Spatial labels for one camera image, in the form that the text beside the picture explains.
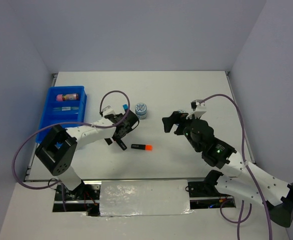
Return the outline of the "pink cap black highlighter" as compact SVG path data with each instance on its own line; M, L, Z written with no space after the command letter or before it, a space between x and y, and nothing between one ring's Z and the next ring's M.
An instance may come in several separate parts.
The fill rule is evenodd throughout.
M125 145L125 143L120 139L120 138L116 138L115 142L119 145L119 147L125 151L127 149L127 146Z

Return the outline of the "blue slim pen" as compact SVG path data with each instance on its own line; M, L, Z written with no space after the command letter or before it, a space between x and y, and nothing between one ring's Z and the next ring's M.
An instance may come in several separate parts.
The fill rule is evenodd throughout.
M79 107L76 106L64 106L64 107L54 107L53 112L63 112L63 111L78 111Z

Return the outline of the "pink cap pencil tube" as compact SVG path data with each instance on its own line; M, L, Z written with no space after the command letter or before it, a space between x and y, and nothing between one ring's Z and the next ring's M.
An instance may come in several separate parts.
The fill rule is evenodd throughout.
M56 96L56 101L58 102L77 101L77 100L79 100L78 93L58 94Z

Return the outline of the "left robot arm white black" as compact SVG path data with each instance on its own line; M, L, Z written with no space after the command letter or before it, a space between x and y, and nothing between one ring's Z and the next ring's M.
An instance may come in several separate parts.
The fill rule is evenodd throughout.
M63 128L58 124L47 133L35 150L35 155L51 175L61 181L66 193L77 200L89 192L90 187L71 167L75 152L100 140L108 145L115 142L126 150L122 138L139 123L138 117L131 110L126 110L125 114L115 114L114 111L104 113L99 121L89 125Z

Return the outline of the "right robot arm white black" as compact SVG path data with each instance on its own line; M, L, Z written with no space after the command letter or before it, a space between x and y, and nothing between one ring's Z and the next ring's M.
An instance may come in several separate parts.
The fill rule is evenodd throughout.
M213 169L205 177L204 191L232 195L251 204L266 207L270 219L289 228L293 222L293 182L288 183L262 170L241 153L214 135L208 122L190 118L187 113L174 111L162 118L164 132L185 136L202 159Z

